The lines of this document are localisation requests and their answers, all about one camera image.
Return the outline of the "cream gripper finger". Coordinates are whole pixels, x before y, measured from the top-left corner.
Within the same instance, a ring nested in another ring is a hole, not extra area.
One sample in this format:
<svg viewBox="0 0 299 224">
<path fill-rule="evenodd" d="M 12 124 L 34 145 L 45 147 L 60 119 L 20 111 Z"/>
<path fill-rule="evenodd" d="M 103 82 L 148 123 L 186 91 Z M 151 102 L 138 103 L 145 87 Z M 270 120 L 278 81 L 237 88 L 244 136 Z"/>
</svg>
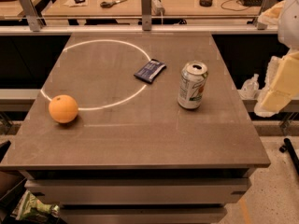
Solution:
<svg viewBox="0 0 299 224">
<path fill-rule="evenodd" d="M 281 111 L 299 94 L 299 51 L 291 50 L 282 58 L 273 56 L 264 81 L 254 113 L 268 118 Z"/>
</svg>

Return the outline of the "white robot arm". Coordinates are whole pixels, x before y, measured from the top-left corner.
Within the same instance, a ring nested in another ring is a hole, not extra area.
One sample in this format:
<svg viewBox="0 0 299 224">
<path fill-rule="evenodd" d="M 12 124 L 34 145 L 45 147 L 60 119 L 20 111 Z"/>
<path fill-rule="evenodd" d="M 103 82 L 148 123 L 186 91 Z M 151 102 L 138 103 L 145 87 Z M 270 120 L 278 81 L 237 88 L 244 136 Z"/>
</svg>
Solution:
<svg viewBox="0 0 299 224">
<path fill-rule="evenodd" d="M 254 113 L 272 117 L 299 94 L 299 0 L 284 0 L 266 10 L 259 21 L 278 22 L 278 41 L 289 48 L 282 58 L 273 56 L 268 64 L 265 85 Z"/>
</svg>

